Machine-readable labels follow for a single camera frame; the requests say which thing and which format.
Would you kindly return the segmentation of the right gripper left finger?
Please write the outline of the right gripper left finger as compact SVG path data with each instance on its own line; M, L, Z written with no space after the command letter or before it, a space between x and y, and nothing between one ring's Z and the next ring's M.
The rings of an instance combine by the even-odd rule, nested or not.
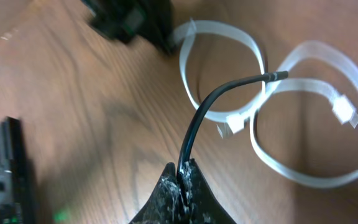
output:
M172 224L177 221L179 186L175 176L175 165L166 164L149 199L130 224L159 223Z

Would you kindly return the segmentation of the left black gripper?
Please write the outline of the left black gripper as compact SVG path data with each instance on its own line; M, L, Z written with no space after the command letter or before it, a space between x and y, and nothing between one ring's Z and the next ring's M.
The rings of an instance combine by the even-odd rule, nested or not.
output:
M163 53L172 53L173 5L170 0L82 0L92 12L88 25L107 40L129 44L136 36Z

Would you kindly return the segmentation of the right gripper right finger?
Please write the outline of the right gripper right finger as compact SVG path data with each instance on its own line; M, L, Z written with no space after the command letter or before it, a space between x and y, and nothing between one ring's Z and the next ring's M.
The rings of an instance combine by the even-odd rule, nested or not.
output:
M218 202L194 159L185 162L180 171L183 223L235 223Z

